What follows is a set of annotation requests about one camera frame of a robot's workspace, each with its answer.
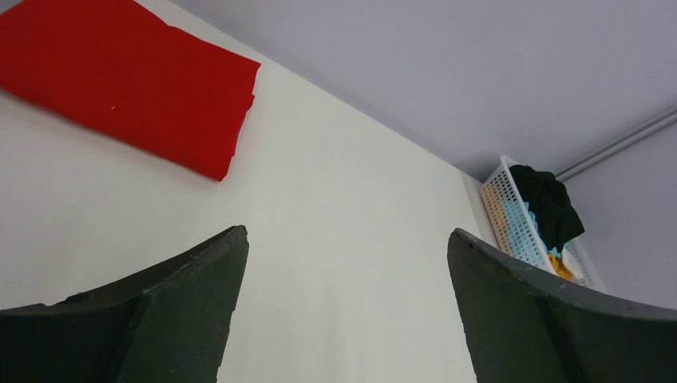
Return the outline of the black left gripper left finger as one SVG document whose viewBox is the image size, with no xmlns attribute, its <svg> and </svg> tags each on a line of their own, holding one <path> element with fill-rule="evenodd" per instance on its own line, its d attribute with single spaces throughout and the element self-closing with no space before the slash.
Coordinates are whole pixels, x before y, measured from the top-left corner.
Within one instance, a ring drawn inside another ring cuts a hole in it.
<svg viewBox="0 0 677 383">
<path fill-rule="evenodd" d="M 248 250 L 234 226 L 62 302 L 3 310 L 2 381 L 216 381 Z"/>
</svg>

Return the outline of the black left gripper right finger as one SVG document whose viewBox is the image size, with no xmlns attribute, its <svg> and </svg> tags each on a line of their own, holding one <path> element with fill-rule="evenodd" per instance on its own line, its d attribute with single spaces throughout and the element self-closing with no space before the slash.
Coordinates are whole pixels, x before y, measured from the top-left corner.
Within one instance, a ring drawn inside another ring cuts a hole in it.
<svg viewBox="0 0 677 383">
<path fill-rule="evenodd" d="M 462 229 L 447 260 L 479 382 L 673 382 L 676 312 L 600 293 Z"/>
</svg>

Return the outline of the black t shirt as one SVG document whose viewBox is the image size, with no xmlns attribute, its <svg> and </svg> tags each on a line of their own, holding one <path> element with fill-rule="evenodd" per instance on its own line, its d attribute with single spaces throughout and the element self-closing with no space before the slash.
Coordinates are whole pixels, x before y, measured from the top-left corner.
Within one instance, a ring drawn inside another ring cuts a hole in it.
<svg viewBox="0 0 677 383">
<path fill-rule="evenodd" d="M 548 251 L 561 253 L 569 241 L 584 233 L 566 187 L 551 172 L 519 164 L 509 170 Z"/>
</svg>

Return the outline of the orange t shirt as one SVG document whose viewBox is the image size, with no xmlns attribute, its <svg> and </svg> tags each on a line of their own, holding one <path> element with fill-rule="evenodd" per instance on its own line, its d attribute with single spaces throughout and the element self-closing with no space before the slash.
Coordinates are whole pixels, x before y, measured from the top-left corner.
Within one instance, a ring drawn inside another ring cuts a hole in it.
<svg viewBox="0 0 677 383">
<path fill-rule="evenodd" d="M 576 277 L 568 270 L 568 268 L 564 265 L 561 259 L 557 258 L 554 254 L 548 253 L 548 260 L 550 264 L 552 265 L 553 270 L 555 273 L 560 276 L 561 278 L 571 282 L 573 281 Z"/>
</svg>

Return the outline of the blue t shirt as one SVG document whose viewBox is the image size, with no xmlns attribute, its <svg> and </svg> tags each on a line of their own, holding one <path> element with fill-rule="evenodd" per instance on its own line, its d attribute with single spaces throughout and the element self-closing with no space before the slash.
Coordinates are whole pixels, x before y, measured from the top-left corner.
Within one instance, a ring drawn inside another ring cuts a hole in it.
<svg viewBox="0 0 677 383">
<path fill-rule="evenodd" d="M 539 224 L 536 221 L 536 215 L 531 211 L 529 202 L 524 202 L 524 206 L 527 209 L 529 217 L 532 220 L 532 225 L 534 226 L 536 233 L 538 234 L 538 236 L 540 238 L 540 242 L 542 243 L 546 252 L 554 258 L 562 259 L 561 251 L 559 251 L 556 247 L 549 247 L 548 244 L 544 241 L 543 235 L 541 234 L 541 231 L 540 231 L 540 228 L 539 228 Z"/>
</svg>

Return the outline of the white plastic laundry basket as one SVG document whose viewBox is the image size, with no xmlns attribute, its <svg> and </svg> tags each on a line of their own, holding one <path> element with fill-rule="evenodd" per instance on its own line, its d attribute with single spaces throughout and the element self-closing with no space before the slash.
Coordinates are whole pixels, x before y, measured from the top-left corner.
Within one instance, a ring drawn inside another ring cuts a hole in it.
<svg viewBox="0 0 677 383">
<path fill-rule="evenodd" d="M 503 252 L 555 274 L 510 174 L 509 168 L 516 163 L 508 156 L 501 157 L 496 170 L 480 187 L 482 203 Z M 562 260 L 569 261 L 573 266 L 571 273 L 576 277 L 574 283 L 601 293 L 608 292 L 579 239 L 573 239 L 565 245 Z"/>
</svg>

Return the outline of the folded red t shirt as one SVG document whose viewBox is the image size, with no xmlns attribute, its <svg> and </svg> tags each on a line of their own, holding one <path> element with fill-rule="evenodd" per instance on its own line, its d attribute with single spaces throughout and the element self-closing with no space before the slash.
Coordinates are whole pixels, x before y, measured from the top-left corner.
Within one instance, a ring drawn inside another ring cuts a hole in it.
<svg viewBox="0 0 677 383">
<path fill-rule="evenodd" d="M 22 1 L 1 15 L 3 90 L 217 181 L 258 70 L 134 1 Z"/>
</svg>

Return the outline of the aluminium corner rail right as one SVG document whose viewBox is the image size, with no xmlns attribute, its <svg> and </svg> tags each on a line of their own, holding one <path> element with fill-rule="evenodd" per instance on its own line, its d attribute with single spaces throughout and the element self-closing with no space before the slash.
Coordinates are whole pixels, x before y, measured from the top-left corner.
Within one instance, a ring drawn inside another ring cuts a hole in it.
<svg viewBox="0 0 677 383">
<path fill-rule="evenodd" d="M 632 130 L 616 137 L 601 147 L 575 160 L 569 165 L 563 167 L 555 173 L 555 177 L 560 181 L 571 179 L 573 176 L 588 170 L 589 168 L 609 159 L 623 150 L 630 148 L 634 144 L 647 139 L 648 137 L 671 127 L 676 123 L 676 105 L 668 110 L 656 115 L 643 122 Z"/>
</svg>

